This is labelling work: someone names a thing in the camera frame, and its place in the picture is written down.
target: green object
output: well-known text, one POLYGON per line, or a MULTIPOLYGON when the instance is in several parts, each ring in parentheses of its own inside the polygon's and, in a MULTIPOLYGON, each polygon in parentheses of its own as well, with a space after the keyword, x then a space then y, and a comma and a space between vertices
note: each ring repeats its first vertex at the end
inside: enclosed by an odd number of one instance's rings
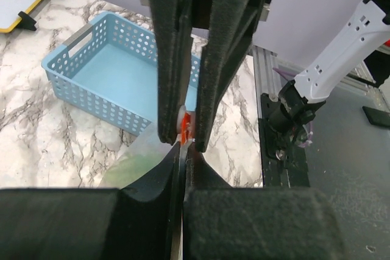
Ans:
POLYGON ((153 169, 164 158, 157 153, 147 156, 129 155, 118 161, 104 175, 101 187, 124 188, 153 169))
POLYGON ((99 187, 126 187, 157 166, 170 149, 169 144, 160 142, 157 127, 151 123, 129 146, 127 152, 108 169, 99 187))

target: screw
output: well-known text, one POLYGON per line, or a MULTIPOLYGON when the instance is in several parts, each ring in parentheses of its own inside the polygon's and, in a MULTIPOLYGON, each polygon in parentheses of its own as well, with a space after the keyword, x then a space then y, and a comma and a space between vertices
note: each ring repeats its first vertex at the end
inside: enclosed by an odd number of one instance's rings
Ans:
POLYGON ((279 100, 276 94, 269 94, 268 97, 273 102, 277 102, 279 100))
POLYGON ((276 158, 280 161, 283 161, 285 159, 285 151, 280 149, 280 150, 277 150, 276 153, 276 158))

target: white marble surface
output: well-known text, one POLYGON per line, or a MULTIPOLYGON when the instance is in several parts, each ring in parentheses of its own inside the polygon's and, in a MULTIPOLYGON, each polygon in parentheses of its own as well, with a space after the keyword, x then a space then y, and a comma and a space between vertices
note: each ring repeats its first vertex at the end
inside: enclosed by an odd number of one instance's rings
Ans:
MULTIPOLYGON (((0 35, 0 188, 96 187, 135 139, 58 100, 41 67, 45 55, 105 10, 152 29, 150 19, 105 1, 45 0, 36 32, 0 35)), ((203 44, 195 37, 193 52, 203 44)), ((222 99, 205 158, 231 185, 260 185, 252 57, 222 99)))

